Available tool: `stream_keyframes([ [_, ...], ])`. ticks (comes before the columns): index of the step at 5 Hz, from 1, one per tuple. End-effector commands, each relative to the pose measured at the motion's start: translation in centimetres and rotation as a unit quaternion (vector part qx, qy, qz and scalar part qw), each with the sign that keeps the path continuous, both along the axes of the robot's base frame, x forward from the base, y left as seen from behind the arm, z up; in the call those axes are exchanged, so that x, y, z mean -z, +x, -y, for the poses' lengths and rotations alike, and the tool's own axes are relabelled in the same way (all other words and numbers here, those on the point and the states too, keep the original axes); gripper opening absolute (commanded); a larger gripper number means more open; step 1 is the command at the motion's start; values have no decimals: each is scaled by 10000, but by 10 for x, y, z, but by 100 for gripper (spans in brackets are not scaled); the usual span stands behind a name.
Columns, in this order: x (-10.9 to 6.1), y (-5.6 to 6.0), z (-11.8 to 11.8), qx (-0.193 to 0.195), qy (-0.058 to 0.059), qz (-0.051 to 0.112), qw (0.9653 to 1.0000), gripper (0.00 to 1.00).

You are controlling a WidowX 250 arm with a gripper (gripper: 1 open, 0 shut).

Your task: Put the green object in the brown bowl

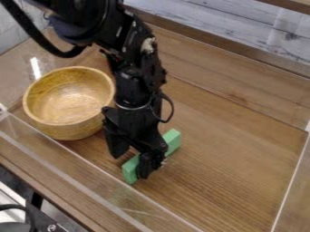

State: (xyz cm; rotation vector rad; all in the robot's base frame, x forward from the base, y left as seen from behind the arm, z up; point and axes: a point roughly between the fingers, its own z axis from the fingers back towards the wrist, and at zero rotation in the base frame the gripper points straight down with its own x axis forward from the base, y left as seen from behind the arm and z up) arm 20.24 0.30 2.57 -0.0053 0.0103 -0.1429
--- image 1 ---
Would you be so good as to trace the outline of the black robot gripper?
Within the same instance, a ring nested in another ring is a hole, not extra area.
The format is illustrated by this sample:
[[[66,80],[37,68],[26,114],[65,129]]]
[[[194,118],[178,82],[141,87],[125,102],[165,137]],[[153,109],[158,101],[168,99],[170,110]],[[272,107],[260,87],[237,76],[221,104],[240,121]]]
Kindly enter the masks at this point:
[[[110,154],[118,159],[132,147],[138,149],[138,164],[136,174],[141,179],[162,167],[165,152],[169,145],[160,132],[162,119],[162,98],[153,98],[144,106],[115,108],[106,106],[103,128]]]

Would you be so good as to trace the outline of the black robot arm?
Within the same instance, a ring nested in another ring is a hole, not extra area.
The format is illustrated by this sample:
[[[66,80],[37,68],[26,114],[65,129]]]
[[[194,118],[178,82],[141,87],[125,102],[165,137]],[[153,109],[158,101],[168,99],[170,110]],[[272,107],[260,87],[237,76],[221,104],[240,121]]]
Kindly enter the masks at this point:
[[[126,9],[124,0],[26,0],[50,13],[58,36],[70,44],[97,44],[107,56],[115,77],[113,107],[102,109],[110,154],[119,158],[140,151],[136,174],[145,179],[160,169],[169,145],[160,125],[166,70],[157,37],[142,19]]]

